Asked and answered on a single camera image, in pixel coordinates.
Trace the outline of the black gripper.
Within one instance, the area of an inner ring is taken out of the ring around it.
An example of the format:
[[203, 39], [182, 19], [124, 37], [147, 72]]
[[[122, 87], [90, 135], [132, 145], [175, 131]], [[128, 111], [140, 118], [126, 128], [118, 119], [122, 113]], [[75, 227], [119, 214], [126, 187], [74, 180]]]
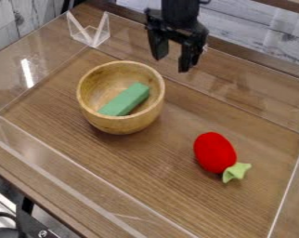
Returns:
[[183, 45], [179, 72], [198, 64], [210, 31], [199, 22], [202, 0], [162, 0], [162, 8], [146, 9], [150, 49], [156, 60], [168, 54], [168, 41]]

